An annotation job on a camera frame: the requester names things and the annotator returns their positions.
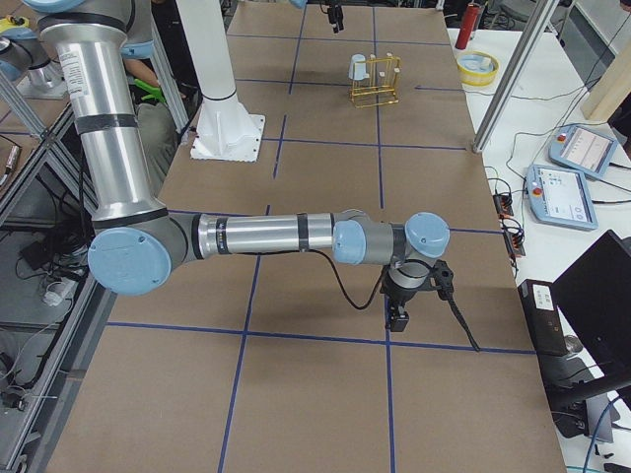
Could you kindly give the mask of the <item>light blue plastic cup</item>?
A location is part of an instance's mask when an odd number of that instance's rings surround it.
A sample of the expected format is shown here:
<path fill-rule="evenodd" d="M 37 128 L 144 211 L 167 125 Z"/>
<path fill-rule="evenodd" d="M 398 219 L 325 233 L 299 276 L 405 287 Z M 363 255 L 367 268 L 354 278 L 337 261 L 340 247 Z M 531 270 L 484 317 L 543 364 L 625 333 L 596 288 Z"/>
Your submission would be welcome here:
<path fill-rule="evenodd" d="M 354 82 L 361 82 L 370 78 L 367 71 L 367 58 L 363 54 L 353 54 L 349 63 L 348 78 Z"/>

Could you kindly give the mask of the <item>blue tape strip lengthwise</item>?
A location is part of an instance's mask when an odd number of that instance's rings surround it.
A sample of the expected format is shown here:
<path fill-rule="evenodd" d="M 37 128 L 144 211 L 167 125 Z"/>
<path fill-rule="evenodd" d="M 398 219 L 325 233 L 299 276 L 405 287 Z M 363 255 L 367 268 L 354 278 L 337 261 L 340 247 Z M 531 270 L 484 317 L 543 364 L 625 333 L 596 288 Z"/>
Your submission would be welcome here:
<path fill-rule="evenodd" d="M 372 25 L 373 25 L 373 53 L 377 55 L 377 12 L 376 7 L 371 7 Z M 379 176 L 379 201 L 380 210 L 385 209 L 384 194 L 384 173 L 382 158 L 382 134 L 381 134 L 381 113 L 380 99 L 376 98 L 376 129 L 378 144 L 378 176 Z M 394 437 L 394 413 L 393 413 L 393 392 L 392 392 L 392 366 L 391 366 L 391 346 L 390 332 L 385 328 L 385 353 L 386 353 L 386 402 L 387 402 L 387 425 L 388 425 L 388 451 L 389 451 L 389 472 L 396 472 L 396 454 L 395 454 L 395 437 Z"/>

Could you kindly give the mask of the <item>red bottle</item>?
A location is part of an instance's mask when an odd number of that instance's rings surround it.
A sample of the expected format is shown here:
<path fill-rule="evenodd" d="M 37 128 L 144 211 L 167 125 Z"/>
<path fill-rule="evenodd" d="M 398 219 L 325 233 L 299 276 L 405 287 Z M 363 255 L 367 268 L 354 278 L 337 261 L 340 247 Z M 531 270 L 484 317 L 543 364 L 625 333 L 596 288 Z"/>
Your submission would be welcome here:
<path fill-rule="evenodd" d="M 459 27 L 459 32 L 456 38 L 455 49 L 466 49 L 474 27 L 480 13 L 480 5 L 476 2 L 471 2 L 467 5 L 462 21 Z"/>

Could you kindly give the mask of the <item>yellow rimmed tape roll bowl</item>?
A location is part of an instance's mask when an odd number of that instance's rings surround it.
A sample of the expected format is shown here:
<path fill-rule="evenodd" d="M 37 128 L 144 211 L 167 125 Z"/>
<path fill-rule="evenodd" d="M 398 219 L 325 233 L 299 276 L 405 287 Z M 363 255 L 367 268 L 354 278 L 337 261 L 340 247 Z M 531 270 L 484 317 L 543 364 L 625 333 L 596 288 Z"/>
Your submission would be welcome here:
<path fill-rule="evenodd" d="M 485 52 L 465 51 L 456 57 L 460 81 L 472 87 L 491 85 L 500 69 L 498 60 Z"/>

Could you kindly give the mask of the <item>person in dark clothes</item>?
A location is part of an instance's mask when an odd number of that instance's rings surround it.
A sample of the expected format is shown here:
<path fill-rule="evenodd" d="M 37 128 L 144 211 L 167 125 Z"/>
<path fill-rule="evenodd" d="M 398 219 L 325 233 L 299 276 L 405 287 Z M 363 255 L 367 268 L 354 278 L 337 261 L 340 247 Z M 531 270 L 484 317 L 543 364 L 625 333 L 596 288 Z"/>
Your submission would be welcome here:
<path fill-rule="evenodd" d="M 198 81 L 175 1 L 154 1 L 152 15 L 168 56 L 180 96 L 190 111 L 196 109 Z M 148 59 L 123 61 L 130 81 L 138 129 L 150 176 L 151 188 L 158 194 L 169 172 L 178 146 L 175 122 L 164 102 L 148 97 L 138 86 L 158 88 L 159 79 Z"/>

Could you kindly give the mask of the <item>orange black connector block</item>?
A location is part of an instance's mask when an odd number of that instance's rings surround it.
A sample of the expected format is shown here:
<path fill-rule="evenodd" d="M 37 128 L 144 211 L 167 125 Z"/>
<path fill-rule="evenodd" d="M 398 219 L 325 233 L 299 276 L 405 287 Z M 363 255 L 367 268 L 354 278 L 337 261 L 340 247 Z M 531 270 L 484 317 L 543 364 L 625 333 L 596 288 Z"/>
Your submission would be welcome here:
<path fill-rule="evenodd" d="M 493 202 L 499 217 L 513 217 L 513 197 L 511 193 L 494 193 Z"/>

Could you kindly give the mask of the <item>teach pendant tablet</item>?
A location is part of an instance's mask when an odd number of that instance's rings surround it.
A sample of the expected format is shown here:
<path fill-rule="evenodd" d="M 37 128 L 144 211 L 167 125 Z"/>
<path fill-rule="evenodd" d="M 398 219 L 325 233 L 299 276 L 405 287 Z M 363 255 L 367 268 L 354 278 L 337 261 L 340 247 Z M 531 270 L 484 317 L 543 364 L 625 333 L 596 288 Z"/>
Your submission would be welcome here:
<path fill-rule="evenodd" d="M 557 131 L 548 148 L 548 157 L 560 166 L 581 171 L 586 177 L 602 180 L 618 142 L 584 125 L 566 125 Z"/>
<path fill-rule="evenodd" d="M 580 231 L 598 227 L 587 180 L 578 170 L 531 165 L 526 193 L 531 212 L 543 224 Z"/>

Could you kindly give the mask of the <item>lower teach pendant tablet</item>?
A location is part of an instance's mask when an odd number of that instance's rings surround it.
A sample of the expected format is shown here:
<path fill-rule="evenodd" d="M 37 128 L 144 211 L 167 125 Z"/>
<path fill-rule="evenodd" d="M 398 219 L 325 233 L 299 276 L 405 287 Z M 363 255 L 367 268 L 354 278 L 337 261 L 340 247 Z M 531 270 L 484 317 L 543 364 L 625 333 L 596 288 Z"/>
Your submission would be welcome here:
<path fill-rule="evenodd" d="M 531 165 L 526 193 L 531 212 L 543 224 L 580 231 L 598 227 L 587 180 L 578 170 Z"/>

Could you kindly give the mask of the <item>wooden board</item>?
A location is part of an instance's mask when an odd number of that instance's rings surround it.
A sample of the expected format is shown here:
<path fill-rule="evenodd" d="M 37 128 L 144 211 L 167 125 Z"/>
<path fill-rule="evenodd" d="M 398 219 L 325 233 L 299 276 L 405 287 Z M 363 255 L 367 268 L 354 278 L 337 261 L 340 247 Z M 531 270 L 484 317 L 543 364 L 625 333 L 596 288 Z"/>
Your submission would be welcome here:
<path fill-rule="evenodd" d="M 607 121 L 630 94 L 630 43 L 615 57 L 581 105 L 587 120 Z"/>

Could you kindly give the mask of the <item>black monitor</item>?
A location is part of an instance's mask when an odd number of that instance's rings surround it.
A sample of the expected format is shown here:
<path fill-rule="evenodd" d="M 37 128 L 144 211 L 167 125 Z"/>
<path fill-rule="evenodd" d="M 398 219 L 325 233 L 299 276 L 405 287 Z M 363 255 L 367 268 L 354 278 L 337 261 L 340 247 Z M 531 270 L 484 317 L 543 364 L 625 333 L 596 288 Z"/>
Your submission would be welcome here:
<path fill-rule="evenodd" d="M 603 233 L 552 285 L 553 299 L 597 363 L 630 366 L 630 240 Z"/>

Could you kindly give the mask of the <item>blue tape strip crosswise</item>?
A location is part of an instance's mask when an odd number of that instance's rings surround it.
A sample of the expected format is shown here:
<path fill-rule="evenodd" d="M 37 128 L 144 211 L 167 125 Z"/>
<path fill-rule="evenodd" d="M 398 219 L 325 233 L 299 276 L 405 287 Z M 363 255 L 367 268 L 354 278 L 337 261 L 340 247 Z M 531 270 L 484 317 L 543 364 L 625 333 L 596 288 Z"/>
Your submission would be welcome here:
<path fill-rule="evenodd" d="M 318 341 L 318 342 L 330 342 L 330 343 L 346 343 L 346 344 L 355 344 L 355 345 L 376 345 L 376 346 L 388 345 L 388 346 L 394 346 L 394 347 L 419 348 L 419 349 L 430 349 L 430 350 L 448 350 L 448 351 L 466 351 L 466 352 L 474 351 L 474 349 L 470 346 L 394 341 L 394 340 L 389 340 L 385 338 L 384 339 L 365 339 L 365 338 L 354 338 L 354 337 L 337 337 L 337 336 L 323 336 L 323 335 L 319 336 L 319 335 L 293 334 L 293 333 L 281 333 L 281 332 L 266 332 L 266 331 L 238 330 L 238 329 L 201 327 L 201 326 L 184 326 L 184 325 L 172 325 L 172 324 L 124 322 L 124 321 L 109 321 L 109 322 L 106 322 L 105 325 L 111 326 L 111 327 L 212 333 L 212 334 L 235 335 L 235 336 L 244 335 L 246 337 L 305 340 L 305 341 Z M 526 355 L 526 356 L 535 355 L 534 350 L 507 349 L 507 348 L 497 348 L 497 347 L 482 347 L 478 353 Z"/>

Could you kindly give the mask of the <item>black computer box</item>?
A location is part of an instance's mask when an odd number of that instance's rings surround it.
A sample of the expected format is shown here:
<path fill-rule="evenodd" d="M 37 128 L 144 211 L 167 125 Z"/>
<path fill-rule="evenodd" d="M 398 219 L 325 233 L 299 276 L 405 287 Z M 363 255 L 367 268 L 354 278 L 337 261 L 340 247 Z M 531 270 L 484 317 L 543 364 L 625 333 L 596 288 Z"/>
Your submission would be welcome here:
<path fill-rule="evenodd" d="M 567 349 L 551 284 L 525 279 L 518 292 L 535 352 L 538 355 L 565 356 Z"/>

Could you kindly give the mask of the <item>white power strip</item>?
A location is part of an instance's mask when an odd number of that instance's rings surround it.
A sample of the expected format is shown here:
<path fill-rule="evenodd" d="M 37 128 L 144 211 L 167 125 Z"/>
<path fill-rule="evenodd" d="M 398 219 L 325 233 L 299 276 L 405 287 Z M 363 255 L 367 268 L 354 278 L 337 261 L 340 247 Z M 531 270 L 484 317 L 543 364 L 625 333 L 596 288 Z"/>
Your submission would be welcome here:
<path fill-rule="evenodd" d="M 49 306 L 61 304 L 74 289 L 73 280 L 62 279 L 58 282 L 50 283 L 42 297 L 42 301 Z"/>

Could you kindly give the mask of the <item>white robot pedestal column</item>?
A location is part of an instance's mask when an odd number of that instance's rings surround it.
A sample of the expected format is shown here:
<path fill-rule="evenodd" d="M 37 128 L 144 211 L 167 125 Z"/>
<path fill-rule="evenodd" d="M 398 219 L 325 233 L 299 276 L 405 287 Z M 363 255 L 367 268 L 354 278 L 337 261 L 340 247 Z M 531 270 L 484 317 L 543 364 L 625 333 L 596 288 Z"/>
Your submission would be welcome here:
<path fill-rule="evenodd" d="M 253 163 L 265 117 L 240 102 L 218 1 L 180 0 L 178 12 L 203 98 L 191 156 Z"/>

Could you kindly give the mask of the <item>aluminium frame post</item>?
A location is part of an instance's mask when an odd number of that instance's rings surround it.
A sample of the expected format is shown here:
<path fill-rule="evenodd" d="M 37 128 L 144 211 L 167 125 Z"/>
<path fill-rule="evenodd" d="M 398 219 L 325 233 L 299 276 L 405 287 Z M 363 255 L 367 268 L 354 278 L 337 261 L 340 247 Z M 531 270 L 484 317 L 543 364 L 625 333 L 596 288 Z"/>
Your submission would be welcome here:
<path fill-rule="evenodd" d="M 550 22 L 557 4 L 558 2 L 554 0 L 540 0 L 536 3 L 533 13 L 526 22 L 526 27 L 522 31 L 516 48 L 506 66 L 493 99 L 478 127 L 472 142 L 472 151 L 474 153 L 481 153 L 489 142 L 517 85 L 518 79 L 526 68 L 530 55 L 535 50 L 541 35 Z"/>

